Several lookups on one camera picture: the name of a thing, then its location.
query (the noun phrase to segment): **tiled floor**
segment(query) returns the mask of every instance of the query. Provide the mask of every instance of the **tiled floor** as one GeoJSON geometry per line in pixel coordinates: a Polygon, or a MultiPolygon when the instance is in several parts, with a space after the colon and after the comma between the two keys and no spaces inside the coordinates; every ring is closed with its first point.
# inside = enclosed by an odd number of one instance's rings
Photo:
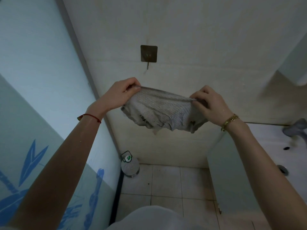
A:
{"type": "Polygon", "coordinates": [[[169,208],[210,230],[270,229],[267,224],[220,215],[208,169],[141,164],[136,177],[124,177],[116,221],[148,205],[169,208]]]}

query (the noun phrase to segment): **bottle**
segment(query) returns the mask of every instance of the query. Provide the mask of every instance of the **bottle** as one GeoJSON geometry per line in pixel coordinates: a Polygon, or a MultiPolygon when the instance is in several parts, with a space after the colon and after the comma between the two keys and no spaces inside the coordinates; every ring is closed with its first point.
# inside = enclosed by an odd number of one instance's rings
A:
{"type": "Polygon", "coordinates": [[[125,151],[123,154],[121,154],[121,159],[121,168],[127,177],[133,178],[138,175],[140,172],[140,164],[137,158],[133,157],[129,151],[125,151]]]}

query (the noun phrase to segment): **cabinet door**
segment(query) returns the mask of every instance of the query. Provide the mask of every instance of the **cabinet door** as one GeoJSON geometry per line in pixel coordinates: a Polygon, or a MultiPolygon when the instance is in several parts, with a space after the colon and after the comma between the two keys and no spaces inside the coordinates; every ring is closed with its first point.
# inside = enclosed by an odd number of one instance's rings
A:
{"type": "Polygon", "coordinates": [[[261,219],[263,214],[228,133],[209,152],[208,162],[221,213],[247,219],[259,219],[259,215],[261,219]]]}

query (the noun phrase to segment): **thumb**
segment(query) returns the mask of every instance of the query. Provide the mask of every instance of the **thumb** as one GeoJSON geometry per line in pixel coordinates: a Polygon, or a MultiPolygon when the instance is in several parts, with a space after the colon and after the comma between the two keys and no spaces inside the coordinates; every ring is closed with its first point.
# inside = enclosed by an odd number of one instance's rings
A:
{"type": "Polygon", "coordinates": [[[206,108],[203,104],[201,104],[198,101],[192,101],[192,104],[199,109],[200,112],[202,112],[202,114],[206,117],[209,114],[209,109],[206,108]]]}
{"type": "Polygon", "coordinates": [[[133,95],[135,95],[140,90],[141,90],[140,87],[132,87],[129,90],[127,90],[125,93],[126,93],[128,98],[131,98],[133,95]]]}

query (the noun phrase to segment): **red string bracelet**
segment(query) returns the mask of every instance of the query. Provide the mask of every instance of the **red string bracelet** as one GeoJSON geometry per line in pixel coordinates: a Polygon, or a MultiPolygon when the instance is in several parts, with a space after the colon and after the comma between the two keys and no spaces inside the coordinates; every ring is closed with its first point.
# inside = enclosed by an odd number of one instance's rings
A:
{"type": "Polygon", "coordinates": [[[101,121],[96,117],[96,116],[93,116],[93,115],[90,115],[90,114],[83,114],[83,115],[80,115],[77,119],[80,121],[82,119],[83,116],[85,115],[89,115],[89,116],[92,116],[93,118],[97,119],[97,122],[98,123],[101,123],[101,121]]]}

